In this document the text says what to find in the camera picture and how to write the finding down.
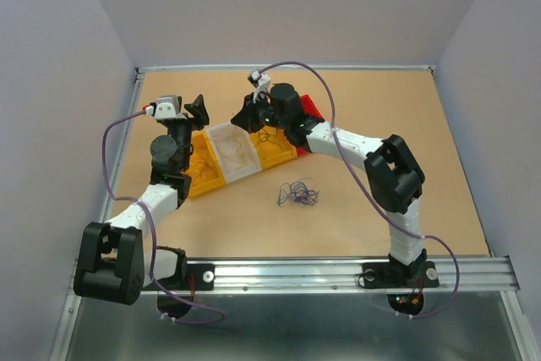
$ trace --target gray floor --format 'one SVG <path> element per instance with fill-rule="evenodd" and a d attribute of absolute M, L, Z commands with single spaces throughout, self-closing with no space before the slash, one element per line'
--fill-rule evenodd
<path fill-rule="evenodd" d="M 427 296 L 427 308 L 448 296 Z M 518 360 L 499 293 L 461 293 L 445 312 L 407 320 L 373 295 L 205 297 L 214 326 L 162 321 L 156 295 L 129 307 L 84 299 L 70 360 Z"/>

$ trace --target wall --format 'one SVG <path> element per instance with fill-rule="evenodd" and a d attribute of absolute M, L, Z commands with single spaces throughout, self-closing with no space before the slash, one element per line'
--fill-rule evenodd
<path fill-rule="evenodd" d="M 436 84 L 490 246 L 541 343 L 541 0 L 475 0 Z"/>
<path fill-rule="evenodd" d="M 473 0 L 101 0 L 136 66 L 436 63 Z"/>
<path fill-rule="evenodd" d="M 133 66 L 98 0 L 0 0 L 0 358 L 48 359 Z"/>

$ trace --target table top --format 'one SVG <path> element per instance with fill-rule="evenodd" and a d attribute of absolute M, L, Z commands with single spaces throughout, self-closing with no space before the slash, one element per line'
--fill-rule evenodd
<path fill-rule="evenodd" d="M 426 71 L 321 71 L 336 102 L 336 126 L 369 137 L 404 138 L 423 169 L 420 200 L 425 234 L 443 238 L 456 254 L 487 254 L 488 248 L 467 181 L 440 104 Z M 147 73 L 138 109 L 162 95 L 190 103 L 205 97 L 210 125 L 225 123 L 253 90 L 248 72 Z M 309 94 L 331 118 L 325 90 L 304 71 L 271 71 L 273 83 L 292 84 Z M 151 141 L 164 128 L 136 118 L 128 141 L 117 193 L 139 196 L 150 179 Z M 362 180 L 366 180 L 359 170 Z M 312 178 L 320 198 L 314 206 L 282 205 L 282 183 Z M 117 202 L 113 215 L 127 206 Z M 343 162 L 310 154 L 214 192 L 187 200 L 158 227 L 158 243 L 186 250 L 189 257 L 277 257 L 387 255 L 389 229 L 364 198 Z M 431 254 L 447 254 L 426 242 Z"/>

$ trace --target wooden table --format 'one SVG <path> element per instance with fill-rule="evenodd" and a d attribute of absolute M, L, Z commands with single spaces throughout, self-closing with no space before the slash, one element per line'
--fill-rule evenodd
<path fill-rule="evenodd" d="M 202 93 L 210 125 L 237 113 L 253 90 L 247 72 L 163 72 L 145 76 L 139 109 L 158 96 L 191 102 Z M 457 254 L 487 254 L 483 231 L 429 72 L 322 71 L 333 91 L 340 128 L 386 138 L 402 136 L 424 170 L 420 204 L 424 233 L 443 238 Z M 273 83 L 288 82 L 308 93 L 325 118 L 331 110 L 312 74 L 272 71 Z M 138 196 L 150 179 L 150 142 L 164 128 L 137 118 L 117 193 Z M 315 206 L 278 206 L 279 186 L 310 177 L 320 191 Z M 114 206 L 117 214 L 127 204 Z M 273 257 L 386 255 L 388 226 L 363 197 L 343 162 L 311 154 L 187 200 L 158 227 L 158 243 L 186 249 L 188 256 Z M 426 243 L 429 254 L 446 254 Z"/>

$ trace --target metal frame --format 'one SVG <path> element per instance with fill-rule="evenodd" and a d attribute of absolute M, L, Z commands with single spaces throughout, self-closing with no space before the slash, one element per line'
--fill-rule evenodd
<path fill-rule="evenodd" d="M 146 72 L 246 70 L 258 68 L 261 64 L 226 65 L 183 65 L 177 67 L 148 67 L 138 69 L 129 112 L 134 112 L 139 101 Z M 314 65 L 317 69 L 331 70 L 428 70 L 432 66 L 380 66 L 380 65 Z M 123 128 L 121 145 L 118 149 L 111 173 L 113 189 L 116 188 L 122 171 L 126 144 L 131 131 L 131 122 Z M 112 210 L 108 196 L 104 199 L 100 220 L 105 221 Z M 455 283 L 455 269 L 451 257 L 430 258 L 439 272 L 440 287 L 426 289 L 427 292 L 449 292 Z M 495 257 L 458 257 L 461 269 L 461 292 L 500 291 L 506 313 L 511 323 L 522 359 L 537 361 L 536 343 L 522 313 L 516 296 L 519 286 L 511 261 Z M 366 290 L 357 285 L 361 264 L 367 261 L 385 261 L 385 258 L 291 258 L 291 259 L 193 259 L 190 263 L 212 262 L 215 264 L 214 291 L 198 292 L 203 295 L 257 295 L 257 294 L 382 294 L 400 292 L 396 289 Z M 142 294 L 156 295 L 156 291 Z M 64 360 L 74 331 L 80 306 L 80 298 L 74 295 L 70 284 L 57 336 L 50 360 Z"/>

